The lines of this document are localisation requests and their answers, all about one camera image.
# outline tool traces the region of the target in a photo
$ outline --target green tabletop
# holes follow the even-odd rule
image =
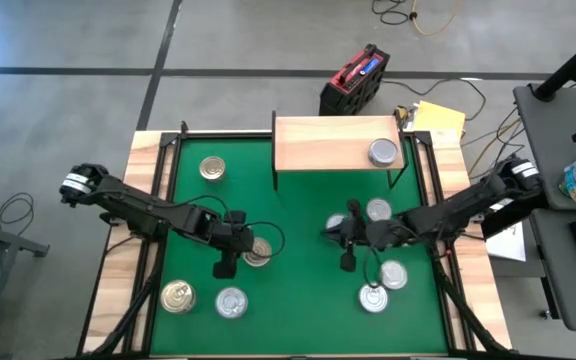
[[[445,353],[435,280],[430,259],[421,246],[390,249],[382,259],[396,259],[408,270],[408,284],[389,293],[389,305],[379,314],[366,312],[358,300],[364,284],[364,251],[357,248],[357,271],[339,268],[343,250],[320,235],[326,219],[345,213],[346,201],[362,205],[374,197],[387,199],[393,211],[421,205],[415,164],[389,190],[384,172],[280,173],[279,190],[272,187],[270,139],[188,139],[181,150],[175,198],[181,202],[211,194],[230,210],[243,210],[248,222],[271,221],[286,234],[284,251],[261,268],[238,262],[235,279],[215,279],[217,250],[171,233],[165,254],[162,287],[188,281],[197,304],[188,314],[172,314],[158,305],[153,355],[323,355]],[[216,155],[226,162],[219,183],[205,181],[199,163]],[[218,202],[198,202],[223,213]],[[255,227],[276,250],[276,230]],[[370,274],[376,263],[370,259]],[[217,293],[228,286],[248,296],[247,312],[239,319],[220,317]]]

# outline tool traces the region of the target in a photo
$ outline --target wooden table frame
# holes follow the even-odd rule
[[[459,140],[448,133],[418,132],[414,134],[417,146],[413,155],[418,166],[417,178],[422,202],[433,204],[469,186]],[[126,184],[167,200],[172,200],[176,171],[181,157],[181,144],[187,138],[259,138],[268,137],[270,131],[143,131],[135,133],[128,166],[124,175]],[[479,226],[470,226],[468,233],[481,235]],[[112,228],[106,247],[126,238],[125,226]],[[115,327],[139,290],[144,279],[152,274],[153,265],[163,262],[164,246],[157,242],[138,240],[128,242],[102,258],[99,275],[93,291],[86,322],[77,349],[81,354],[99,346]],[[492,269],[485,244],[479,240],[461,237],[454,245],[456,256],[444,259],[443,265],[453,284],[466,296],[470,307],[498,342],[510,347],[503,311],[499,302]],[[160,273],[155,273],[156,291],[159,292]],[[444,320],[444,333],[449,348],[481,349],[468,326],[461,319],[449,298],[439,291],[439,302]],[[133,325],[115,352],[150,352],[154,310],[157,296],[150,296],[142,306]]]

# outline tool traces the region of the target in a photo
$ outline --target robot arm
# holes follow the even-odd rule
[[[106,209],[125,220],[130,231],[139,237],[153,239],[172,230],[221,251],[221,261],[213,267],[216,278],[234,278],[237,259],[252,249],[254,234],[244,226],[244,212],[231,211],[222,219],[203,206],[171,204],[124,184],[101,165],[74,166],[59,193],[61,201],[71,207],[82,204]]]

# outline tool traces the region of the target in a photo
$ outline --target concrete floor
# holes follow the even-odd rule
[[[172,0],[0,0],[0,66],[152,69]],[[410,4],[402,5],[408,11]],[[436,28],[450,1],[419,1],[420,22]],[[388,70],[547,73],[576,51],[576,1],[462,0],[442,34],[426,38],[411,24],[387,26],[356,0],[185,0],[168,69],[334,70],[376,43],[392,55]],[[523,80],[478,81],[485,109],[466,125],[465,141],[495,129],[513,108]],[[97,274],[107,227],[98,209],[71,210],[57,189],[70,166],[105,164],[120,175],[149,76],[0,75],[0,204],[17,191],[36,199],[26,235],[51,244],[45,259],[21,254],[0,304],[0,354],[15,359],[73,355]],[[163,77],[148,129],[269,128],[270,112],[314,115],[324,78]],[[416,89],[435,80],[400,79]],[[472,114],[480,99],[463,83],[423,99]],[[389,114],[420,97],[383,85],[364,114]],[[519,143],[526,143],[520,136]],[[486,141],[464,148],[468,166]],[[490,151],[474,170],[487,168]],[[530,157],[527,147],[522,155]],[[498,288],[515,348],[576,357],[576,333],[542,321],[538,282],[500,279]]]

